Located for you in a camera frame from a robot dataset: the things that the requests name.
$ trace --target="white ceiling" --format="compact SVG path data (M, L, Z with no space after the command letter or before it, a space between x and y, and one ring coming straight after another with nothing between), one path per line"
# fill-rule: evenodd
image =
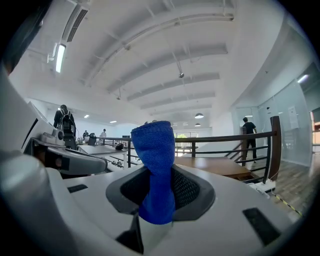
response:
M89 97L88 101L82 100L82 105L72 103L70 108L76 113L93 111L90 106L96 105L95 110L101 109L97 116L116 119L120 113L109 111L108 104L113 109L119 104L123 123L126 109L132 108L134 111L127 114L128 123L134 113L141 120L148 117L199 122L202 128L209 127L213 105L220 97L217 92L223 91L225 79L232 75L230 54L239 30L239 2L91 0L90 3L73 40L66 45L61 74L44 64L44 60L41 62L39 55L29 52L29 56L41 62L34 68L38 70L38 81L33 91L41 91L50 77L55 81L50 84L52 90L99 95L96 100ZM179 67L184 78L179 78ZM37 99L61 104L58 98L49 99L48 90L45 92L43 98L38 93ZM198 112L205 117L194 119Z

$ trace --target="blue fabric glove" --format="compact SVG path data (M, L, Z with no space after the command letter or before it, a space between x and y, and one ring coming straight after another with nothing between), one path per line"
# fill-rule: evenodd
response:
M167 224L176 210L171 190L175 137L168 121L142 125L131 131L138 157L150 170L150 190L139 207L139 216L152 224Z

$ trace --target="fluorescent light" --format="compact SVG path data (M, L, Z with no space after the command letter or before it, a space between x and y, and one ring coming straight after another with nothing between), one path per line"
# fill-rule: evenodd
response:
M196 118L196 119L200 119L200 118L203 118L204 117L204 115L203 114L201 114L201 113L197 113L196 115L195 115L195 117L194 118Z
M66 50L66 46L63 44L60 44L58 49L58 55L56 57L56 64L55 64L55 71L57 71L58 73L61 72L62 60L64 59L65 50Z
M305 80L307 80L308 77L309 77L308 74L303 75L303 76L298 80L298 83L301 84L302 82L304 82Z

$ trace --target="wooden table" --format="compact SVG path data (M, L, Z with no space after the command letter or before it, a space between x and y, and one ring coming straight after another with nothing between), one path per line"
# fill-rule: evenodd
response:
M250 176L251 171L230 160L228 157L175 157L176 165L197 168L209 173L238 178Z
M110 156L116 156L116 155L123 155L123 167L124 169L128 168L128 157L127 157L127 149L122 150L116 150L112 147L109 147L107 145L79 145L79 152L83 152L89 155L93 156L100 156L100 157L110 157Z

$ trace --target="floor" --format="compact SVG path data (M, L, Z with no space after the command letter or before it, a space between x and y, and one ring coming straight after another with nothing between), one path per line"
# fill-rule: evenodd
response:
M264 166L266 166L265 159L259 160L256 163L247 163L246 167L248 169L256 169ZM318 175L320 173L320 154L314 154L313 170L314 175L310 177L309 167L281 161L276 187L273 193L277 194L302 214L305 214L313 201L317 184L320 181L320 175ZM264 172L265 170L258 170L255 171L254 174L261 177L264 175ZM301 218L298 213L285 205L281 200L278 200L272 193L269 193L269 195L270 199L285 211L293 222Z

